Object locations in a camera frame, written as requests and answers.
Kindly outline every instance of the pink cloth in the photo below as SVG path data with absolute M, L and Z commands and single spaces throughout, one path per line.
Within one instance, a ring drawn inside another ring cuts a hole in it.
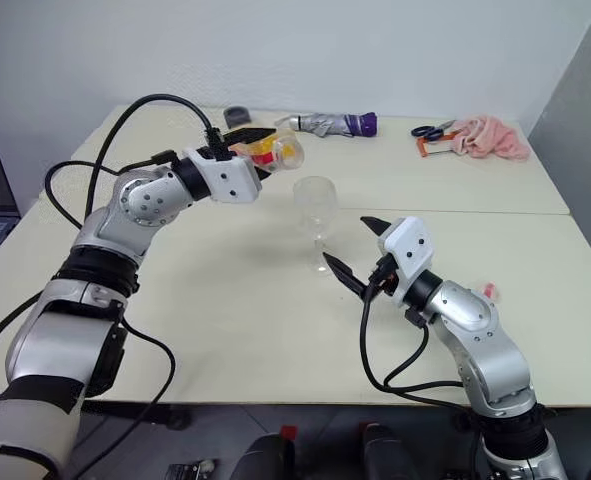
M 451 148 L 458 155 L 468 153 L 471 157 L 483 158 L 491 152 L 510 160 L 526 160 L 530 155 L 527 146 L 517 139 L 517 132 L 490 115 L 459 120 L 453 125 L 461 130 L 453 140 Z

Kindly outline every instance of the white table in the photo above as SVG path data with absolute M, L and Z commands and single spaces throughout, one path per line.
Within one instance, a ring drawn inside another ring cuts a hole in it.
M 341 140 L 348 143 L 337 149 L 345 153 L 335 157 L 349 157 L 353 140 Z M 109 164 L 141 158 L 113 156 Z M 74 167 L 55 181 L 56 193 L 78 216 L 88 174 Z M 300 176 L 269 179 L 253 205 L 204 200 L 156 237 L 127 318 L 177 356 L 164 401 L 405 403 L 375 391 L 362 372 L 358 299 L 306 266 L 309 243 L 292 208 L 291 186 Z M 104 177 L 97 205 L 110 191 Z M 591 250 L 570 216 L 343 209 L 329 245 L 362 278 L 378 258 L 375 238 L 358 220 L 364 214 L 424 218 L 435 243 L 435 273 L 470 287 L 497 284 L 502 324 L 529 361 L 540 401 L 591 405 Z M 0 320 L 44 286 L 75 234 L 44 198 L 35 204 L 0 248 Z M 386 298 L 377 300 L 371 318 L 369 350 L 383 378 L 415 349 L 420 332 Z M 0 390 L 6 348 L 20 324 L 0 337 Z M 166 372 L 163 353 L 129 337 L 115 385 L 101 398 L 148 401 Z M 456 379 L 456 372 L 433 337 L 400 381 L 435 379 Z M 461 390 L 437 395 L 466 403 Z
M 110 127 L 125 107 L 117 107 L 73 154 L 73 160 L 94 161 Z M 225 126 L 220 110 L 211 110 L 215 124 Z M 285 116 L 251 112 L 263 126 Z M 495 156 L 486 159 L 454 153 L 421 158 L 410 130 L 436 125 L 436 119 L 382 117 L 374 138 L 318 138 L 298 134 L 306 152 L 304 166 L 294 175 L 332 178 L 344 208 L 434 210 L 450 212 L 511 212 L 567 214 L 568 208 L 533 152 L 526 162 Z M 518 129 L 522 141 L 524 135 Z M 146 106 L 136 112 L 117 135 L 107 156 L 134 162 L 168 148 L 181 151 L 204 144 L 203 127 L 188 109 Z M 269 192 L 291 188 L 292 175 L 266 185 Z

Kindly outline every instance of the gray floor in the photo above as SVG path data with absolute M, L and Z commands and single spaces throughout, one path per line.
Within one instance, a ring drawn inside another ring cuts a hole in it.
M 183 431 L 141 425 L 86 479 L 163 479 L 171 463 L 217 458 L 213 480 L 228 479 L 237 460 L 257 437 L 296 425 L 297 463 L 302 478 L 360 479 L 359 424 L 380 422 L 393 428 L 405 443 L 422 478 L 438 479 L 445 468 L 466 466 L 470 435 L 458 433 L 451 415 L 425 407 L 220 405 L 192 409 L 192 423 Z M 84 415 L 78 439 L 103 417 Z M 561 411 L 547 421 L 569 477 L 583 479 L 591 468 L 591 409 Z M 128 426 L 109 418 L 75 449 L 68 473 L 75 473 Z M 479 456 L 480 471 L 484 461 Z

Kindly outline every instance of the orange object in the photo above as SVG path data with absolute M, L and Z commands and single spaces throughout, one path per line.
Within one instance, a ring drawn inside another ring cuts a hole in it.
M 448 133 L 448 134 L 442 136 L 439 140 L 437 140 L 437 142 L 445 142 L 447 140 L 450 141 L 453 138 L 455 138 L 455 135 L 457 135 L 458 133 L 459 133 L 459 130 Z M 424 144 L 426 142 L 427 142 L 427 140 L 424 137 L 418 137 L 418 139 L 417 139 L 417 149 L 419 150 L 419 154 L 422 156 L 422 158 L 431 155 L 430 153 L 428 153 L 426 151 L 426 147 L 424 147 Z

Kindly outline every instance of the white wall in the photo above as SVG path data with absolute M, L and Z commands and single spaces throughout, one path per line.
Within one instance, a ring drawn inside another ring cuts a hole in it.
M 49 165 L 152 92 L 530 131 L 590 21 L 591 0 L 0 0 L 0 151 L 26 209 Z

